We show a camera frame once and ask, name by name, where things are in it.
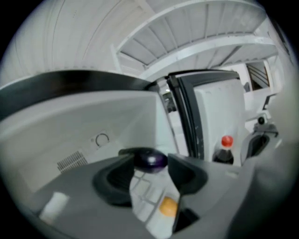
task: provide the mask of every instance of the white wall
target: white wall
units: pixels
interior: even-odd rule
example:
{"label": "white wall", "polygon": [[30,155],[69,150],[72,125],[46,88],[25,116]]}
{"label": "white wall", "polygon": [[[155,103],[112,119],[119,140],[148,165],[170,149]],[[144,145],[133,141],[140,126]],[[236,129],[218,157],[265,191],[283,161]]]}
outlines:
{"label": "white wall", "polygon": [[247,120],[258,115],[258,111],[261,108],[261,105],[264,104],[266,97],[271,94],[273,94],[273,91],[270,88],[250,91],[244,94]]}
{"label": "white wall", "polygon": [[118,57],[122,72],[126,75],[138,77],[144,71],[144,67],[141,62],[122,53],[119,53],[116,57]]}
{"label": "white wall", "polygon": [[221,67],[220,70],[236,71],[240,76],[242,85],[244,86],[248,82],[250,90],[252,90],[251,80],[250,80],[249,73],[248,73],[248,70],[247,70],[247,67],[245,64],[236,64],[236,65]]}
{"label": "white wall", "polygon": [[294,52],[290,52],[290,55],[286,52],[277,32],[271,24],[269,34],[278,49],[278,56],[283,67],[283,70],[279,70],[283,89],[275,98],[275,104],[269,105],[269,112],[275,120],[275,125],[283,142],[298,143],[299,69],[297,60],[294,57]]}
{"label": "white wall", "polygon": [[135,0],[45,0],[11,40],[0,86],[52,70],[116,70],[111,44],[151,16]]}
{"label": "white wall", "polygon": [[269,18],[266,18],[263,23],[255,30],[255,35],[269,37]]}
{"label": "white wall", "polygon": [[14,200],[26,204],[28,199],[32,196],[32,191],[28,184],[24,181],[24,178],[20,174],[19,170],[11,173],[7,177],[4,177],[3,181]]}
{"label": "white wall", "polygon": [[273,91],[280,92],[285,84],[284,69],[279,56],[272,56],[267,59],[270,73],[273,78]]}

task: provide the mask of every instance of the gray plastic panel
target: gray plastic panel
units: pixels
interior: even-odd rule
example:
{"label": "gray plastic panel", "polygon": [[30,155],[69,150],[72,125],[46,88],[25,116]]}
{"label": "gray plastic panel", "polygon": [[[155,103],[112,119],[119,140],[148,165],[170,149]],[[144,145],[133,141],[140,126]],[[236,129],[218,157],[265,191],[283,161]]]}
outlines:
{"label": "gray plastic panel", "polygon": [[[287,197],[299,172],[299,146],[281,145],[263,151],[237,168],[205,162],[181,155],[169,160],[187,163],[207,174],[205,185],[181,200],[200,216],[172,238],[224,239],[244,238],[261,224]],[[71,198],[54,227],[75,238],[153,238],[133,215],[131,208],[113,207],[102,201],[92,187],[92,178],[100,169],[124,158],[116,157],[71,170],[53,180],[32,201],[38,213],[54,191]]]}
{"label": "gray plastic panel", "polygon": [[29,208],[38,215],[53,192],[62,192],[70,199],[53,227],[63,234],[78,239],[134,238],[140,235],[152,239],[132,208],[108,205],[93,187],[93,177],[99,170],[124,159],[125,156],[115,157],[63,173],[34,194]]}

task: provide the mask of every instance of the air vent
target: air vent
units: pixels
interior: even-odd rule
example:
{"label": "air vent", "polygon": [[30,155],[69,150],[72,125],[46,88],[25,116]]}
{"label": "air vent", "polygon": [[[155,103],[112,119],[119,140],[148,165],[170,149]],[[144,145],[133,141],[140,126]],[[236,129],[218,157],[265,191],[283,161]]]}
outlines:
{"label": "air vent", "polygon": [[59,161],[57,163],[57,168],[59,169],[60,173],[64,173],[70,169],[74,169],[86,164],[88,163],[83,154],[77,151],[71,154],[70,156],[66,157],[65,159]]}

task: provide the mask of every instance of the black trim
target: black trim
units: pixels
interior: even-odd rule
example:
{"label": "black trim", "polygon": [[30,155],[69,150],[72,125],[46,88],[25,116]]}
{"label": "black trim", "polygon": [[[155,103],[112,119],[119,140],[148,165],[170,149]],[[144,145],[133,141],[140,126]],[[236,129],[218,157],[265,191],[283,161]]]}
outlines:
{"label": "black trim", "polygon": [[97,172],[93,188],[109,205],[132,207],[129,188],[133,176],[134,155],[128,155]]}
{"label": "black trim", "polygon": [[143,91],[149,84],[145,80],[103,71],[47,72],[0,89],[0,121],[19,110],[56,97],[92,91]]}
{"label": "black trim", "polygon": [[158,87],[158,83],[157,81],[153,81],[151,83],[149,83],[146,87],[145,90],[146,91],[156,91],[156,88]]}
{"label": "black trim", "polygon": [[104,134],[104,133],[98,134],[97,137],[95,137],[95,143],[96,143],[97,146],[102,147],[101,145],[99,145],[99,144],[97,143],[97,139],[98,139],[98,137],[99,137],[100,135],[104,135],[104,136],[106,136],[107,139],[108,139],[108,142],[110,141],[110,139],[109,139],[109,137],[108,137],[107,134]]}
{"label": "black trim", "polygon": [[[194,194],[202,189],[208,181],[208,175],[201,168],[185,161],[178,161],[175,155],[172,154],[168,155],[168,173],[180,193],[178,210],[172,226],[172,232],[178,232],[199,219],[199,215],[196,215],[195,212],[186,207],[187,205],[184,204],[182,196]],[[188,218],[184,217],[184,212],[191,213],[190,216],[192,215],[193,217],[188,220]]]}
{"label": "black trim", "polygon": [[223,80],[240,79],[239,74],[234,71],[226,70],[205,70],[194,74],[178,75],[184,81],[188,81],[193,87]]}
{"label": "black trim", "polygon": [[267,98],[266,98],[266,100],[265,100],[265,103],[264,103],[264,105],[263,105],[263,110],[267,110],[267,109],[266,109],[266,105],[269,104],[270,98],[271,98],[272,96],[275,96],[275,95],[277,95],[277,94],[275,93],[275,94],[272,94],[272,95],[268,95],[268,96],[267,96]]}
{"label": "black trim", "polygon": [[178,113],[182,122],[182,128],[185,135],[186,145],[188,148],[188,153],[190,157],[197,157],[197,150],[194,144],[194,138],[192,133],[192,127],[190,120],[188,118],[187,110],[185,109],[185,101],[184,96],[180,90],[180,86],[178,85],[178,81],[175,77],[169,77],[167,80],[167,84],[173,94],[173,97],[176,101],[176,105],[178,108]]}
{"label": "black trim", "polygon": [[272,17],[269,16],[269,20],[272,23],[274,29],[276,30],[276,33],[278,34],[278,36],[279,36],[279,38],[280,38],[280,40],[281,40],[281,42],[282,42],[282,44],[283,44],[283,46],[284,46],[287,54],[290,55],[290,51],[288,49],[287,42],[285,40],[285,37],[284,37],[282,29],[280,28],[280,26],[278,25],[278,23]]}
{"label": "black trim", "polygon": [[231,79],[238,73],[226,70],[187,70],[168,75],[168,85],[177,103],[189,156],[204,159],[204,142],[200,112],[194,87]]}
{"label": "black trim", "polygon": [[[265,142],[263,142],[263,144],[261,146],[257,145],[262,140],[264,140]],[[254,157],[254,156],[258,156],[264,150],[264,148],[268,145],[269,141],[270,141],[270,138],[265,134],[259,134],[255,137],[253,137],[250,140],[249,145],[248,145],[246,159]]]}

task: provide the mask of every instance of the plastic bottle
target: plastic bottle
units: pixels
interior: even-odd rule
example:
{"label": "plastic bottle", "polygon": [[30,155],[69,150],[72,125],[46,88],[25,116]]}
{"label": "plastic bottle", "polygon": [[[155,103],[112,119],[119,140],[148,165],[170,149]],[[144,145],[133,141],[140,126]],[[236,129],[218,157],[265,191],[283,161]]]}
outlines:
{"label": "plastic bottle", "polygon": [[214,162],[221,162],[226,164],[234,163],[234,156],[231,152],[234,138],[230,135],[225,135],[221,139],[221,148],[218,149],[213,155]]}

